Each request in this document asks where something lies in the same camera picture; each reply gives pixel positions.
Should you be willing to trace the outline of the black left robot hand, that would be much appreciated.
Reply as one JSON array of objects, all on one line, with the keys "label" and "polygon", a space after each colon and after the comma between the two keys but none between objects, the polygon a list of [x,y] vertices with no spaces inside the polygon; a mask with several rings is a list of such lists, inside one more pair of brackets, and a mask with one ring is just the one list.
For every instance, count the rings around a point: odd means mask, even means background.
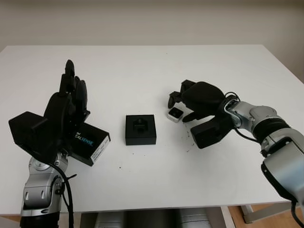
[{"label": "black left robot hand", "polygon": [[85,80],[75,75],[74,63],[69,59],[59,91],[51,96],[44,112],[54,127],[55,143],[60,149],[72,152],[71,140],[89,115]]}]

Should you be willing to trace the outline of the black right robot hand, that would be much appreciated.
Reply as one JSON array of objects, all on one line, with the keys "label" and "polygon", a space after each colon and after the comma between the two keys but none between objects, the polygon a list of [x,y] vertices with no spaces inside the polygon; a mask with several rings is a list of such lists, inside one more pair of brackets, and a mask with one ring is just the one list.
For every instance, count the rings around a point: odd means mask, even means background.
[{"label": "black right robot hand", "polygon": [[184,103],[188,109],[192,110],[192,113],[186,115],[182,120],[187,123],[216,114],[224,99],[224,93],[214,85],[207,82],[184,80],[181,83],[180,91],[170,93],[168,108],[172,109],[176,103]]}]

